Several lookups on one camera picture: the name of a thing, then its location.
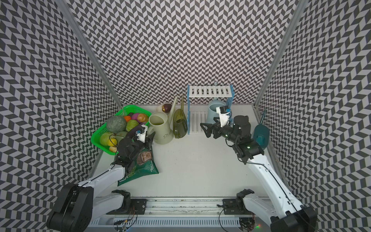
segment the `melon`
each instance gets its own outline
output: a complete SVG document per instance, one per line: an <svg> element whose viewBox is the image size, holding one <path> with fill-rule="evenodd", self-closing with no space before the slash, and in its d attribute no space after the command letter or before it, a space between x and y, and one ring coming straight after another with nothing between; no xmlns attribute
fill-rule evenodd
<svg viewBox="0 0 371 232"><path fill-rule="evenodd" d="M128 121L128 125L126 125L126 131L127 132L131 131L131 129L133 129L137 125L139 125L139 123L134 119Z"/></svg>
<svg viewBox="0 0 371 232"><path fill-rule="evenodd" d="M114 115L107 120L106 128L109 132L119 133L126 128L126 120L118 115Z"/></svg>
<svg viewBox="0 0 371 232"><path fill-rule="evenodd" d="M123 138L125 138L127 131L120 131L116 134L117 143L119 143Z"/></svg>

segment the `green plastic basket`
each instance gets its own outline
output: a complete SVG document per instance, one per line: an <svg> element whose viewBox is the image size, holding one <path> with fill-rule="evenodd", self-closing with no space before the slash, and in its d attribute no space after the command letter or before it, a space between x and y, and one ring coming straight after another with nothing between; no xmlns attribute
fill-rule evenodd
<svg viewBox="0 0 371 232"><path fill-rule="evenodd" d="M126 116L129 113L143 113L143 114L146 114L148 117L151 116L151 114L152 114L151 112L149 112L147 110L144 110L144 109L142 109L142 108L140 108L136 105L127 105L124 108L122 108L119 112L117 112L117 114L115 114L115 115ZM103 151L107 152L108 154L114 156L115 153L111 152L109 150L109 146L103 146L99 142L99 139L104 132L108 132L108 130L106 128L106 123L103 126L99 127L99 129L96 130L96 132L93 133L92 138L91 138L92 144L96 145L98 148L102 149Z"/></svg>

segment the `white dish rack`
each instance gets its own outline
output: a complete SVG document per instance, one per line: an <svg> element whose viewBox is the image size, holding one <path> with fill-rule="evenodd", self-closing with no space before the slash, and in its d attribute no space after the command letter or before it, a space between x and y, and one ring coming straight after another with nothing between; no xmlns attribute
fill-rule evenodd
<svg viewBox="0 0 371 232"><path fill-rule="evenodd" d="M188 86L187 104L188 104L188 134L204 134L200 123L206 121L207 111L191 111L190 98L228 98L226 104L230 108L234 98L233 85L226 86Z"/></svg>

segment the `black and white geometric wallpaper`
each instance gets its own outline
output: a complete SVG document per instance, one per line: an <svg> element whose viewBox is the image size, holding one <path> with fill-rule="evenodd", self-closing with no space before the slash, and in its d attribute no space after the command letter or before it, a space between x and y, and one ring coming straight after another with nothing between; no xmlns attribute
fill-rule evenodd
<svg viewBox="0 0 371 232"><path fill-rule="evenodd" d="M254 103L298 0L66 2L122 103L158 104L215 81Z"/></svg>
<svg viewBox="0 0 371 232"><path fill-rule="evenodd" d="M316 0L259 105L322 231L371 231L371 1Z"/></svg>
<svg viewBox="0 0 371 232"><path fill-rule="evenodd" d="M40 231L118 108L52 0L0 4L0 230Z"/></svg>

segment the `white table surface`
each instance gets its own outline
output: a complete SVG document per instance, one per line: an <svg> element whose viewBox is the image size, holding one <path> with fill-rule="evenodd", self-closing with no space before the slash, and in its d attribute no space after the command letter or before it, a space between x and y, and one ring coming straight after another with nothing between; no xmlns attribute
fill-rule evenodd
<svg viewBox="0 0 371 232"><path fill-rule="evenodd" d="M155 112L156 106L141 106ZM206 111L207 106L191 106L192 111ZM247 115L251 133L258 121L251 105L233 105L233 116ZM243 189L267 196L263 186L247 165L237 160L225 139L205 135L185 135L165 145L153 144L154 162L159 174L143 176L123 185L111 185L100 196L122 189L132 197L235 197ZM95 174L106 170L114 156L103 153Z"/></svg>

